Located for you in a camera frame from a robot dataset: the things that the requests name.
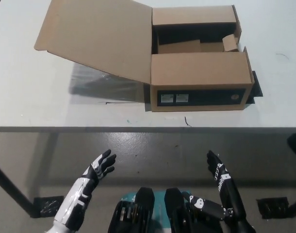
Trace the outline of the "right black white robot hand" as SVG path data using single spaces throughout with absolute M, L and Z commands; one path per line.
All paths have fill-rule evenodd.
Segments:
M 221 199 L 221 204 L 182 192 L 193 207 L 211 217 L 224 221 L 245 222 L 246 211 L 230 172 L 218 155 L 211 150 L 207 153 L 208 170 L 212 173 Z

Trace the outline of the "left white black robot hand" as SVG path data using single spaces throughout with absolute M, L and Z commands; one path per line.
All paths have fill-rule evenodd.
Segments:
M 64 198 L 49 233 L 76 233 L 80 229 L 92 193 L 99 182 L 114 171 L 115 159 L 116 154 L 107 150 L 88 166 Z

